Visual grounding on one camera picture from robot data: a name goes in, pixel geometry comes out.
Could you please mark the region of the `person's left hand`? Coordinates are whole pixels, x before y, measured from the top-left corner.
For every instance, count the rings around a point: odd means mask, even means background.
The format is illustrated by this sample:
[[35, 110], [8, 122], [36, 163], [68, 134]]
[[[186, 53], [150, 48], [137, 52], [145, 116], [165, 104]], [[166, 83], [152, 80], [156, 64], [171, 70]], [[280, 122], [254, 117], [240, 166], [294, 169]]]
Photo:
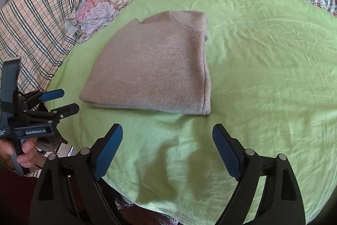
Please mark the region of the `person's left hand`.
[[[25, 168], [31, 168], [37, 163], [37, 138], [26, 139], [23, 142], [23, 153], [17, 156], [17, 162]], [[1, 139], [1, 160], [11, 170], [14, 169], [11, 157], [15, 153], [13, 144], [7, 139]]]

